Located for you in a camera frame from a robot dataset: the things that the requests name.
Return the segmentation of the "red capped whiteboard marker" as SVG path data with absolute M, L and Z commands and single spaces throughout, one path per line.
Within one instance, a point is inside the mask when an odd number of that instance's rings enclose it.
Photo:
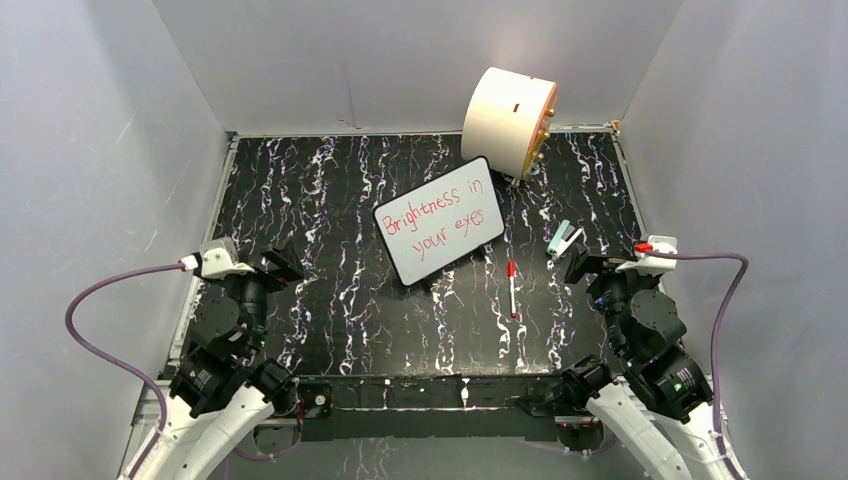
M 513 319 L 516 319 L 518 316 L 517 313 L 517 302 L 516 302 L 516 264 L 515 261 L 510 259 L 507 264 L 507 276 L 509 281 L 509 302 L 510 302 L 510 316 Z

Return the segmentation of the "white whiteboard black frame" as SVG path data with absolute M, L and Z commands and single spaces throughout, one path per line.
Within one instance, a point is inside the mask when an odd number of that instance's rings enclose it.
M 505 231 L 489 162 L 483 156 L 377 205 L 372 218 L 406 287 Z

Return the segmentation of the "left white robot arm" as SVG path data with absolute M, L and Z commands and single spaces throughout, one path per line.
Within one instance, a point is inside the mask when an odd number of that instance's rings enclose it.
M 298 409 L 298 377 L 275 359 L 250 361 L 264 347 L 269 295 L 303 280 L 303 264 L 290 239 L 260 255 L 242 262 L 223 237 L 179 260 L 226 295 L 199 312 L 212 324 L 187 335 L 188 351 L 157 398 L 157 423 L 121 478 L 206 479 L 261 421 Z

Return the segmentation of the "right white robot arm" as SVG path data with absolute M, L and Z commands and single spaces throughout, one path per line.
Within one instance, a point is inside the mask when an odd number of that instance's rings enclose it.
M 590 413 L 611 430 L 651 479 L 744 479 L 724 429 L 717 360 L 704 373 L 680 346 L 687 331 L 661 277 L 680 261 L 739 264 L 713 323 L 710 350 L 748 259 L 737 253 L 683 254 L 672 237 L 650 235 L 628 259 L 565 249 L 564 281 L 593 279 L 587 292 L 605 320 L 610 348 L 625 365 L 617 380 L 607 363 L 589 355 L 562 374 L 561 397 L 577 414 Z

